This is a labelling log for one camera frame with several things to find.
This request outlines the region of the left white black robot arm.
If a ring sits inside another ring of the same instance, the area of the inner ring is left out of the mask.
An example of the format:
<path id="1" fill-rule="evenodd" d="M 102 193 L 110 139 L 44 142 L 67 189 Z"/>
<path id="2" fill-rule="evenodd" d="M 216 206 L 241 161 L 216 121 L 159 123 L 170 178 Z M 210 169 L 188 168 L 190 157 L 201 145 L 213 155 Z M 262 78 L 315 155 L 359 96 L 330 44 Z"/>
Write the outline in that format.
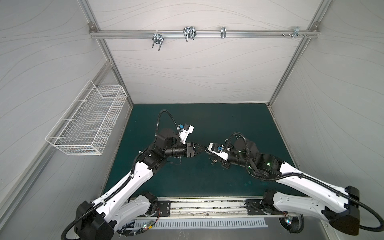
<path id="1" fill-rule="evenodd" d="M 130 198 L 168 158 L 193 158 L 205 151 L 205 146 L 186 141 L 189 133 L 163 129 L 153 143 L 138 153 L 127 175 L 99 198 L 78 206 L 76 219 L 63 231 L 61 238 L 67 239 L 68 231 L 74 229 L 80 240 L 110 240 L 115 233 L 129 235 L 125 225 L 135 218 L 159 215 L 158 199 L 153 194 L 146 192 L 133 201 Z"/>

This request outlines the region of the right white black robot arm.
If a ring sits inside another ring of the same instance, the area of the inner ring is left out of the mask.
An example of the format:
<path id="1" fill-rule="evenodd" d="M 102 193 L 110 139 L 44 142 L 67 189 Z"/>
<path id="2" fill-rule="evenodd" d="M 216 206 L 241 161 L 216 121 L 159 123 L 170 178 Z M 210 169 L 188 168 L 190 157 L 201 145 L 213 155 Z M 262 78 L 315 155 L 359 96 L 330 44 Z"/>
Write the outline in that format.
<path id="1" fill-rule="evenodd" d="M 359 200 L 358 189 L 334 186 L 306 175 L 273 155 L 260 153 L 253 142 L 245 143 L 238 139 L 228 146 L 211 143 L 207 151 L 227 169 L 231 165 L 244 167 L 253 178 L 283 184 L 304 194 L 298 197 L 267 190 L 259 203 L 248 204 L 248 208 L 267 215 L 295 213 L 311 216 L 328 222 L 344 234 L 359 234 L 359 206 L 343 197 L 347 195 Z"/>

